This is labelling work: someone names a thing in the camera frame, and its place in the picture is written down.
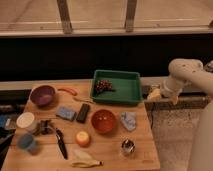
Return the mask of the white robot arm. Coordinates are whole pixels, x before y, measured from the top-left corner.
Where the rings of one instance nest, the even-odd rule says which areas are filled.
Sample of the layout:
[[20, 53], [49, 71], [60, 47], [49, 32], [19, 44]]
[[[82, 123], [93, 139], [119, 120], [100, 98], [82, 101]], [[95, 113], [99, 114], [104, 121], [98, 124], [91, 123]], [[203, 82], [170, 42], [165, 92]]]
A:
[[177, 58], [168, 65], [169, 76], [151, 90], [147, 99], [169, 98], [176, 105], [182, 89], [193, 84], [207, 95], [208, 103], [194, 132], [187, 171], [213, 171], [213, 73], [197, 59]]

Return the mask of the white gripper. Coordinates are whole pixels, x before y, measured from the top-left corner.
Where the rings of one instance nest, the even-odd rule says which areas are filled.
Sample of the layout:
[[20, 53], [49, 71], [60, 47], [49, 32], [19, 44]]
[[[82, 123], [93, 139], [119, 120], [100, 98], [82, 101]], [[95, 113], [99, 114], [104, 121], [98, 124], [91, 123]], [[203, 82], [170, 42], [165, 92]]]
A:
[[183, 84], [173, 77], [166, 78], [161, 84], [161, 93], [158, 88], [153, 89], [147, 96], [148, 100], [158, 100], [161, 99], [162, 96], [168, 97], [172, 99], [173, 105], [178, 103], [178, 95], [182, 92]]

